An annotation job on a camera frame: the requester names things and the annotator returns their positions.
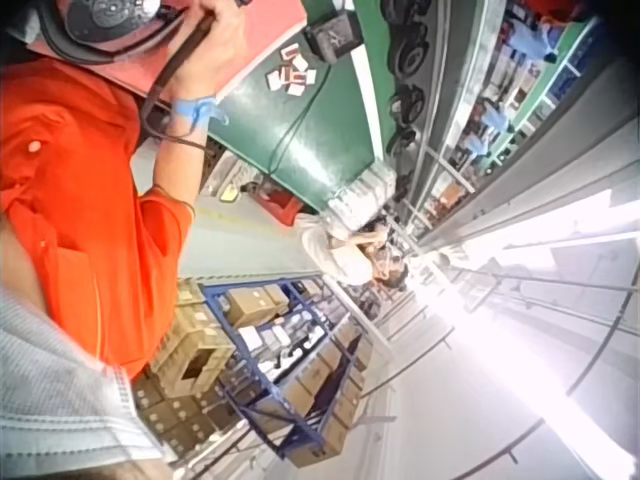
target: orange polo shirt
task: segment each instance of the orange polo shirt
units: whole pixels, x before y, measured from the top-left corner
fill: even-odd
[[[169,328],[191,210],[157,188],[138,195],[126,91],[52,59],[8,68],[0,88],[2,213],[51,318],[133,377]]]

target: shirt button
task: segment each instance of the shirt button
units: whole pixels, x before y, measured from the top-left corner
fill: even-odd
[[[38,150],[40,150],[41,146],[42,144],[38,140],[34,140],[33,142],[29,143],[27,149],[29,150],[29,153],[36,153]]]

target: blue wristband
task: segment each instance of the blue wristband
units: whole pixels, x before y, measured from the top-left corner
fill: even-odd
[[[229,117],[218,106],[215,96],[196,100],[176,99],[173,101],[172,111],[176,115],[191,119],[191,131],[201,126],[208,126],[211,117],[217,119],[223,125],[229,123]]]

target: person in orange shirt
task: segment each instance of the person in orange shirt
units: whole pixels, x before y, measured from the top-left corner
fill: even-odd
[[[216,21],[172,80],[174,106],[214,102],[217,79],[244,53],[233,0],[194,0],[169,50],[205,10]],[[140,130],[130,93],[39,59],[4,70],[1,95],[2,285],[133,377],[172,319],[203,152],[163,141],[154,186],[139,195],[129,167]],[[204,145],[207,120],[184,138]],[[191,124],[184,108],[174,109],[169,133]]]

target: face mask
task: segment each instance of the face mask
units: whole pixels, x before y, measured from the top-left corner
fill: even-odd
[[[3,478],[162,457],[138,419],[127,378],[50,319],[0,290]]]

